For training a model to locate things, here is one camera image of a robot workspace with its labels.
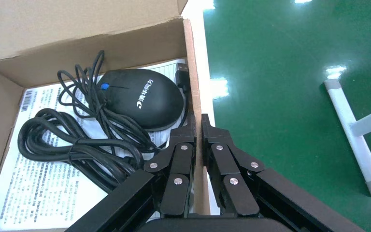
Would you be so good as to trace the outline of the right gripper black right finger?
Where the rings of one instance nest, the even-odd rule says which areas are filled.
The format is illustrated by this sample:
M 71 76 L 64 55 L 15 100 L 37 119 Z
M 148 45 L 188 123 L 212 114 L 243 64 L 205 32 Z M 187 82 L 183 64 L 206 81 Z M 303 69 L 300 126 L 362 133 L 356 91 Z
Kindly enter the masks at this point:
M 239 149 L 202 115 L 203 163 L 224 232 L 355 232 L 356 224 Z

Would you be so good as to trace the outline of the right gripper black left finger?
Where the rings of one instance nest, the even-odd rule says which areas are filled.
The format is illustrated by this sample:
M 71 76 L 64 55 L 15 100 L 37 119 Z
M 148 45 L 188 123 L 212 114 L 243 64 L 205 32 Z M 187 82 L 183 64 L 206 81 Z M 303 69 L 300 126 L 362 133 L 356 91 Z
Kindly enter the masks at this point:
M 192 116 L 187 125 L 171 130 L 167 148 L 66 230 L 134 232 L 155 212 L 161 218 L 187 217 L 195 163 L 194 119 Z

